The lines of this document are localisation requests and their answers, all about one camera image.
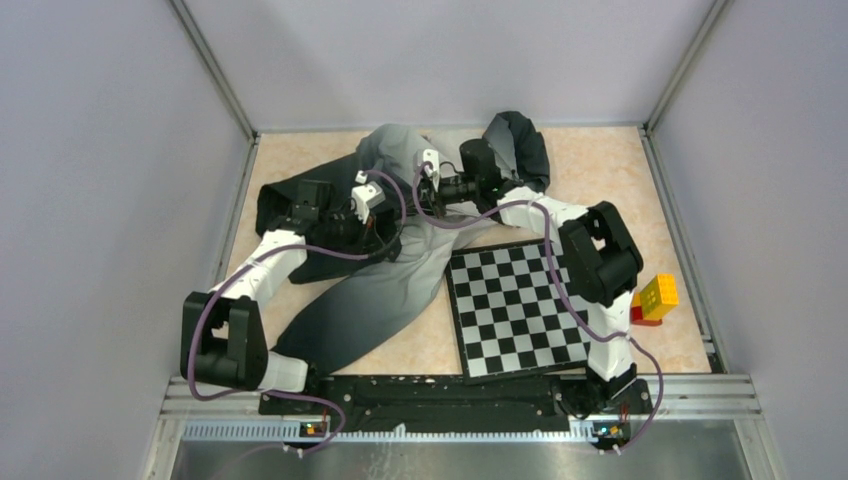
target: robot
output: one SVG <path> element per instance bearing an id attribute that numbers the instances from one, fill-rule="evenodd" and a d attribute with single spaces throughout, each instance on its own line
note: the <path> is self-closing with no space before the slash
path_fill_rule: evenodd
<path id="1" fill-rule="evenodd" d="M 416 199 L 428 204 L 436 217 L 445 215 L 447 206 L 461 202 L 473 202 L 481 214 L 521 203 L 503 208 L 491 218 L 538 234 L 545 233 L 546 221 L 543 211 L 531 208 L 531 204 L 544 207 L 550 219 L 551 240 L 563 250 L 560 258 L 571 279 L 570 293 L 589 303 L 588 325 L 596 336 L 614 337 L 605 342 L 593 337 L 585 382 L 597 392 L 598 402 L 615 399 L 636 380 L 628 342 L 630 304 L 636 276 L 643 267 L 641 254 L 618 211 L 608 202 L 591 207 L 561 202 L 535 192 L 516 178 L 504 178 L 494 152 L 483 139 L 463 143 L 460 155 L 463 172 L 442 178 L 438 152 L 419 152 L 414 159 L 420 174 L 420 182 L 413 185 Z M 357 175 L 351 205 L 337 210 L 327 207 L 331 186 L 301 183 L 292 210 L 278 220 L 275 229 L 264 234 L 259 247 L 236 270 L 248 271 L 234 282 L 229 278 L 208 292 L 193 292 L 186 298 L 180 364 L 183 377 L 189 378 L 189 369 L 193 368 L 197 381 L 237 390 L 308 391 L 309 365 L 268 351 L 261 321 L 263 308 L 284 280 L 306 261 L 307 249 L 333 249 L 359 259 L 386 257 L 398 235 L 388 245 L 375 243 L 371 237 L 371 209 L 386 196 L 376 181 L 368 181 L 365 172 Z M 220 298 L 210 306 L 214 297 Z M 204 325 L 198 329 L 204 310 Z M 229 326 L 228 338 L 214 336 L 213 330 L 224 324 Z M 193 341 L 196 348 L 192 361 Z"/>

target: beige tabletop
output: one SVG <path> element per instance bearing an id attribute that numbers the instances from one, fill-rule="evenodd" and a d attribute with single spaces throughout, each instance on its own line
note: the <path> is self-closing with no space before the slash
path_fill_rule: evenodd
<path id="1" fill-rule="evenodd" d="M 680 265 L 635 127 L 542 128 L 551 161 L 546 192 L 558 200 L 616 205 L 645 261 L 639 288 L 657 273 L 677 279 L 680 305 L 659 327 L 633 327 L 633 336 L 659 360 L 665 372 L 709 372 L 701 335 L 683 284 Z M 254 232 L 256 198 L 266 183 L 286 179 L 353 152 L 368 132 L 262 135 L 228 273 L 259 245 Z M 496 226 L 471 246 L 536 238 L 528 231 Z M 338 280 L 308 285 L 286 283 L 262 312 L 268 346 L 294 316 Z M 459 350 L 444 280 L 436 299 L 400 333 L 342 369 L 343 374 L 460 374 Z M 634 350 L 640 372 L 653 365 Z"/>

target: yellow block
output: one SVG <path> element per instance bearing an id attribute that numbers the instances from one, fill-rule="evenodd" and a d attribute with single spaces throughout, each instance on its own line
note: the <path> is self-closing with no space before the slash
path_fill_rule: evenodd
<path id="1" fill-rule="evenodd" d="M 661 273 L 651 280 L 641 294 L 642 317 L 645 320 L 659 320 L 680 303 L 677 297 L 677 285 L 674 275 Z"/>

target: dark gray cloth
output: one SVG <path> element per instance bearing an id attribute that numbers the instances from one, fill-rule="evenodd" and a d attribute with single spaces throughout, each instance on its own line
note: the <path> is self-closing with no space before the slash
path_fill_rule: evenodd
<path id="1" fill-rule="evenodd" d="M 499 126 L 492 135 L 500 146 L 506 145 L 504 139 L 509 135 L 513 140 L 512 151 L 523 151 L 514 142 L 524 137 L 513 136 L 511 130 Z M 390 173 L 402 182 L 404 195 L 409 196 L 413 158 L 418 151 L 436 148 L 448 157 L 458 157 L 459 143 L 436 143 L 441 143 L 441 148 L 436 148 L 415 129 L 384 125 L 362 139 L 356 149 L 355 163 Z M 509 148 L 497 150 L 502 161 L 511 162 L 507 165 L 515 165 L 517 172 L 525 175 L 525 181 L 534 182 L 542 189 L 547 186 L 547 157 L 544 165 L 535 164 L 528 169 L 520 158 L 512 156 Z M 530 150 L 539 152 L 538 146 Z M 538 155 L 524 158 L 531 158 L 531 163 L 541 159 Z M 461 170 L 460 163 L 454 164 Z M 448 216 L 443 220 L 460 222 L 477 215 L 474 204 L 466 202 L 449 206 Z M 432 227 L 421 217 L 409 218 L 400 236 L 402 249 L 395 262 L 365 266 L 324 292 L 298 313 L 273 350 L 306 360 L 319 375 L 352 363 L 412 322 L 438 293 L 452 250 L 465 247 L 494 224 L 484 220 L 461 230 L 445 230 Z"/>

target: black and white checkerboard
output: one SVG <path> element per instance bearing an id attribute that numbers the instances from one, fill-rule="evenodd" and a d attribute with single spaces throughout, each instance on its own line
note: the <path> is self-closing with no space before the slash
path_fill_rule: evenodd
<path id="1" fill-rule="evenodd" d="M 468 383 L 586 365 L 589 337 L 559 301 L 544 257 L 540 240 L 453 253 L 446 276 Z M 588 321 L 586 301 L 569 300 Z"/>

